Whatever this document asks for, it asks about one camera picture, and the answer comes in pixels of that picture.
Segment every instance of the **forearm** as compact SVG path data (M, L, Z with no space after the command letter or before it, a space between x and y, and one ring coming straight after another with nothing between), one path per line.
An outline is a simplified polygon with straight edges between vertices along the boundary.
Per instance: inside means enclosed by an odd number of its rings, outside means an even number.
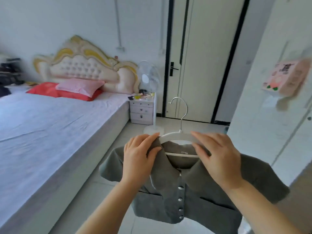
M301 234L286 216L247 181L238 189L226 191L248 220L255 234Z
M138 189L125 182L117 184L76 234L117 234Z

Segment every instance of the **fan base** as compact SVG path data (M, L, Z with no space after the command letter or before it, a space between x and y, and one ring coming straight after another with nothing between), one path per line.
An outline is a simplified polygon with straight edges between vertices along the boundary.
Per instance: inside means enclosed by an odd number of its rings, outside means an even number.
M161 126L154 126L154 125L150 125L144 128L143 133L144 134L149 134L152 135L154 133L159 132L160 136L162 136L165 133L165 129Z

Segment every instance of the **red pillow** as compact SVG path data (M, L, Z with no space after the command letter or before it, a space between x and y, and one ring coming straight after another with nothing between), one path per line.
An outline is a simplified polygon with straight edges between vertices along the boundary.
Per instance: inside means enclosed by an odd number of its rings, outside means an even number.
M39 84L32 89L28 90L27 93L29 94L39 94L39 95L45 95L45 96L51 96L54 98L75 98L75 99L80 99L84 101L93 101L96 99L97 96L99 96L101 93L103 93L102 90L97 89L92 98L83 95L83 94L78 94L78 93L72 93L64 90L57 90L55 87L58 85L58 83L52 83L52 82L44 82L42 84Z

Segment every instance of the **pink pillow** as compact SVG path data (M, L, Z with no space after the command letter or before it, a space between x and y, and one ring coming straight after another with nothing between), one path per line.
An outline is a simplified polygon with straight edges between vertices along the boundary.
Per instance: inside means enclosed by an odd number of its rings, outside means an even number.
M92 97L94 92L104 85L104 81L71 78L59 83L55 88L72 93L83 94Z

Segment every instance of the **white hanger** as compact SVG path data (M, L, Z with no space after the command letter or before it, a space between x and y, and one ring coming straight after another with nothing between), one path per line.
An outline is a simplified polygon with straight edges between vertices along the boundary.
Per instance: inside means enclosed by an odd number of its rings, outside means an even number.
M186 116L186 114L188 113L188 105L186 104L186 102L180 98L180 97L175 97L171 100L171 102L169 102L169 104L171 104L173 102L174 99L179 98L181 99L185 105L186 105L186 113L185 115L181 118L181 123L180 123L180 130L177 132L171 132L171 133L167 133L163 136L161 136L159 138L159 141L161 144L171 141L171 140L186 140L186 141L190 141L190 142L194 142L194 143L198 143L201 144L201 142L199 140L197 140L194 136L192 136L189 133L184 133L182 131L182 120L183 118ZM180 153L166 153L166 155L172 155L172 156L180 156L180 157L198 157L198 155L192 155L192 154L180 154Z

